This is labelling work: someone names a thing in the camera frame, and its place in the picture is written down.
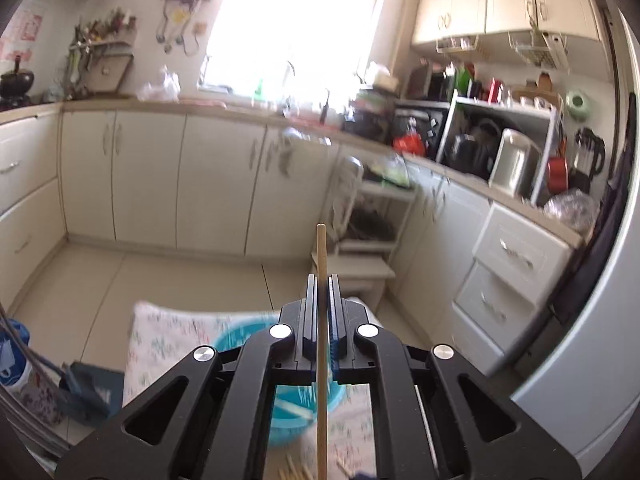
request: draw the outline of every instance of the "round metal pivot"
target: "round metal pivot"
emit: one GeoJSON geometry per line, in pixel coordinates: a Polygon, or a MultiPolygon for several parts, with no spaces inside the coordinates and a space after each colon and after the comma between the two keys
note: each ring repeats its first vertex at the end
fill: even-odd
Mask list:
{"type": "Polygon", "coordinates": [[[193,358],[196,359],[196,361],[203,363],[205,361],[211,361],[215,354],[216,351],[213,348],[209,346],[201,346],[193,351],[193,358]]]}
{"type": "Polygon", "coordinates": [[[280,323],[278,325],[273,325],[269,330],[269,333],[271,334],[271,336],[273,336],[276,339],[284,339],[288,337],[291,334],[291,332],[293,332],[293,330],[291,330],[291,327],[283,323],[280,323]]]}
{"type": "Polygon", "coordinates": [[[358,327],[358,334],[363,337],[375,337],[378,335],[378,327],[372,324],[360,325],[358,327]]]}
{"type": "Polygon", "coordinates": [[[433,349],[433,355],[438,359],[451,359],[454,351],[449,345],[438,345],[433,349]]]}

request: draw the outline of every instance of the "white stool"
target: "white stool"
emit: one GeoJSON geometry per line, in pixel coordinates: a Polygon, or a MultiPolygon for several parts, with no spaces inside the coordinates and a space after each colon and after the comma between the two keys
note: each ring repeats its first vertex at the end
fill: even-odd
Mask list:
{"type": "MultiPolygon", "coordinates": [[[[312,253],[311,258],[311,272],[318,275],[318,254],[312,253]]],[[[393,269],[379,256],[329,254],[326,267],[329,275],[338,275],[343,298],[358,296],[374,314],[385,292],[385,281],[396,277],[393,269]]]]}

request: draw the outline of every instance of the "red thermos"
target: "red thermos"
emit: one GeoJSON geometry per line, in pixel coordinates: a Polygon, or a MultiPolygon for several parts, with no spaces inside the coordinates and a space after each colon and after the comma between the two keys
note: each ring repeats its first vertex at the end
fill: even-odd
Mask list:
{"type": "Polygon", "coordinates": [[[498,93],[500,92],[500,86],[502,85],[502,81],[496,79],[495,77],[491,79],[491,86],[489,87],[489,98],[487,99],[490,103],[498,102],[498,93]]]}

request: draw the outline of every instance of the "countertop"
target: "countertop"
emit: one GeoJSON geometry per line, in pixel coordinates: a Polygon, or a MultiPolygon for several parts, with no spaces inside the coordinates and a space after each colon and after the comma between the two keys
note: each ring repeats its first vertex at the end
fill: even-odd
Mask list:
{"type": "MultiPolygon", "coordinates": [[[[274,115],[272,112],[256,108],[229,107],[224,108],[217,105],[207,105],[197,102],[142,102],[137,99],[95,99],[87,101],[69,101],[65,103],[55,103],[47,105],[35,105],[25,108],[18,108],[6,112],[0,112],[0,125],[23,118],[34,117],[38,115],[49,115],[59,113],[60,111],[96,111],[96,110],[120,110],[120,111],[136,111],[136,112],[152,112],[162,114],[189,114],[204,117],[217,117],[233,121],[243,121],[248,123],[264,124],[267,126],[275,126],[286,128],[293,126],[304,130],[306,133],[312,133],[331,139],[339,144],[347,144],[356,148],[361,148],[380,155],[389,155],[395,153],[389,146],[385,146],[372,140],[363,139],[352,134],[336,130],[334,128],[324,128],[322,126],[313,126],[297,121],[290,121],[287,118],[274,115]]],[[[432,160],[419,156],[406,155],[407,162],[417,164],[418,166],[427,168],[433,173],[440,174],[452,182],[465,186],[472,191],[497,202],[508,209],[511,209],[539,225],[546,231],[560,238],[571,248],[579,248],[584,243],[584,239],[580,234],[573,231],[559,221],[548,218],[542,210],[534,208],[520,199],[508,196],[497,189],[489,187],[484,181],[468,174],[459,173],[458,171],[447,168],[441,164],[437,164],[432,160]]]]}

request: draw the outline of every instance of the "floral tablecloth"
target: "floral tablecloth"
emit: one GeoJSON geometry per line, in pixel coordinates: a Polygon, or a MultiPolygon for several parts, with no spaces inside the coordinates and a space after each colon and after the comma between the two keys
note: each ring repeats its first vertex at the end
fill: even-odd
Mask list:
{"type": "MultiPolygon", "coordinates": [[[[368,311],[369,320],[380,325],[368,311]]],[[[274,312],[192,313],[139,302],[134,307],[129,355],[124,380],[124,404],[142,393],[198,345],[211,344],[230,326],[245,319],[276,322],[274,312]]],[[[316,470],[316,425],[287,446],[270,447],[264,480],[279,480],[278,470],[286,469],[286,456],[316,470]]],[[[347,386],[344,399],[329,414],[329,478],[344,480],[340,459],[354,471],[375,475],[371,401],[367,385],[347,386]]]]}

